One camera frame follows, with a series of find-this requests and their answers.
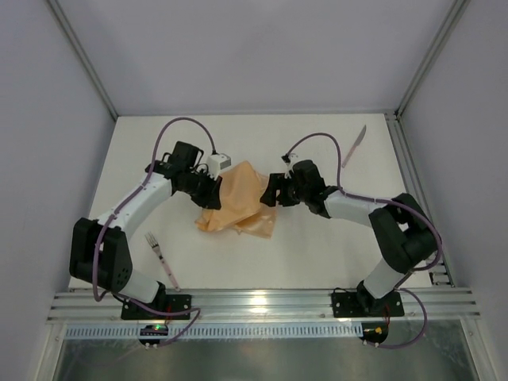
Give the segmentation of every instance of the black mounting plate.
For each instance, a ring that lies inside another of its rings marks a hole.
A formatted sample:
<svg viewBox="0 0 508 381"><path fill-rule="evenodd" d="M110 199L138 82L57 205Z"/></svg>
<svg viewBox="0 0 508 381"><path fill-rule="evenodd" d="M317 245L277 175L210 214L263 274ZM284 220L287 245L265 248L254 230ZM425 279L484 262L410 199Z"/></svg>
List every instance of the black mounting plate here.
<svg viewBox="0 0 508 381"><path fill-rule="evenodd" d="M356 291L332 291L332 310L334 318L383 318L385 316L385 309L377 312L371 312L369 315L365 314L364 308L356 298ZM392 318L404 316L404 307L400 294L392 291L385 296L385 306L390 311Z"/></svg>
<svg viewBox="0 0 508 381"><path fill-rule="evenodd" d="M181 312L192 307L192 295L167 294L164 312ZM131 302L126 302L121 309L122 320L190 320L190 314L165 318L164 316L151 314Z"/></svg>

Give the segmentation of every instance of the knife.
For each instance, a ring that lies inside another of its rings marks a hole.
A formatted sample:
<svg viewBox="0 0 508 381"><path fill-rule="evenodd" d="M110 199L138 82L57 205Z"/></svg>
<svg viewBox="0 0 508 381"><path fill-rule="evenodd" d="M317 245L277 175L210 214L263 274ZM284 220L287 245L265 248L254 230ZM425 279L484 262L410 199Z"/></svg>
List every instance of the knife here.
<svg viewBox="0 0 508 381"><path fill-rule="evenodd" d="M345 157L344 161L342 162L343 168L346 166L349 159L351 159L351 155L355 151L356 147L358 147L360 145L360 143L362 142L362 140L364 139L366 132L367 132L367 125L364 125L364 127L360 131L360 135L358 135L358 137L356 138L355 142L353 143L351 149L349 149L348 155Z"/></svg>

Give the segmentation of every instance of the ventilation grille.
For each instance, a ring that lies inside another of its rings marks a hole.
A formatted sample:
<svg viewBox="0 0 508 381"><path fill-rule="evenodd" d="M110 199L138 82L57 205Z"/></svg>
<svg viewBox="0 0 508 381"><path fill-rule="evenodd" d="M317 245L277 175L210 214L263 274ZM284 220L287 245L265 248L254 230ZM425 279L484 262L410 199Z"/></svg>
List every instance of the ventilation grille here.
<svg viewBox="0 0 508 381"><path fill-rule="evenodd" d="M140 338L144 325L69 325L67 340L121 340ZM167 337L173 337L184 325L169 325ZM206 339L291 339L303 337L361 337L361 323L252 323L212 324L191 327L180 340Z"/></svg>

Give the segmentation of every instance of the orange cloth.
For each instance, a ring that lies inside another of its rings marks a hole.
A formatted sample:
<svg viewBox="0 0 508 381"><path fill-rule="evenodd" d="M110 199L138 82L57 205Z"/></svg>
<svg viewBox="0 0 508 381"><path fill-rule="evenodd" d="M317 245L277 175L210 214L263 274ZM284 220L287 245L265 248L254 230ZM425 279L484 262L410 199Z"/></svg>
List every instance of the orange cloth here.
<svg viewBox="0 0 508 381"><path fill-rule="evenodd" d="M253 236L270 238L277 212L260 203L268 176L256 172L248 161L221 174L220 210L203 210L196 225L205 232L235 229Z"/></svg>

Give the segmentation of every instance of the gray wall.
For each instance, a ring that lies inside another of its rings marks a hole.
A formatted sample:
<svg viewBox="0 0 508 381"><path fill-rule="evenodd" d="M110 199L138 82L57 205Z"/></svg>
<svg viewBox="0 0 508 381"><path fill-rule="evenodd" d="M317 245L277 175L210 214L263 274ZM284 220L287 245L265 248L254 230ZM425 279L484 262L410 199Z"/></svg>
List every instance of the gray wall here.
<svg viewBox="0 0 508 381"><path fill-rule="evenodd" d="M459 285L508 360L508 2L471 2L403 116Z"/></svg>
<svg viewBox="0 0 508 381"><path fill-rule="evenodd" d="M60 0L120 115L394 109L452 0Z"/></svg>
<svg viewBox="0 0 508 381"><path fill-rule="evenodd" d="M0 52L0 379L23 380L114 124L43 1L2 3Z"/></svg>

